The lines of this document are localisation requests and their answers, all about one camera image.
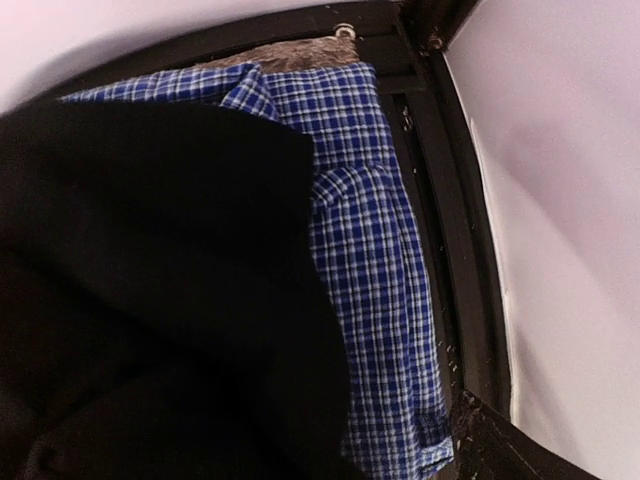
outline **black garment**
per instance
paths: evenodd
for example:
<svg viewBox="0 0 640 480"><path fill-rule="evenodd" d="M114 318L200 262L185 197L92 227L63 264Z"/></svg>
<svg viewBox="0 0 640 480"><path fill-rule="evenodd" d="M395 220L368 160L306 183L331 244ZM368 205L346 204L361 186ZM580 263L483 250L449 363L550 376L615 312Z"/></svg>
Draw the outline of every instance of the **black garment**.
<svg viewBox="0 0 640 480"><path fill-rule="evenodd" d="M0 120L0 479L359 478L312 153L198 105Z"/></svg>

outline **black cloth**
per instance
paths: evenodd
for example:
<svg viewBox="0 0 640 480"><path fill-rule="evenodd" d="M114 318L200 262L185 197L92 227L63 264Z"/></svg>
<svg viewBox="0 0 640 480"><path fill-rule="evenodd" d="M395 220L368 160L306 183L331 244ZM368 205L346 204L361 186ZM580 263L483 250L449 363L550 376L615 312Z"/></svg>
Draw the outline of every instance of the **black cloth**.
<svg viewBox="0 0 640 480"><path fill-rule="evenodd" d="M312 149L199 105L0 119L0 479L360 477Z"/></svg>

